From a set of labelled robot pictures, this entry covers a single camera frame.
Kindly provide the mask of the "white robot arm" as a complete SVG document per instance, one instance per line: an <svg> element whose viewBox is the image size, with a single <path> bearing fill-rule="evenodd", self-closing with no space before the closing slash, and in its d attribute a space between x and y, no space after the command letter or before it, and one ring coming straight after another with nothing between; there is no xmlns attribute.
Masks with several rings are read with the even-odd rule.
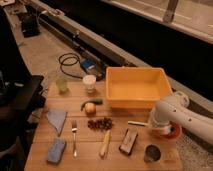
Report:
<svg viewBox="0 0 213 171"><path fill-rule="evenodd" d="M180 91L160 98L150 112L148 127L160 129L159 134L166 135L168 125L174 122L213 145L213 119L189 110L188 106L188 96Z"/></svg>

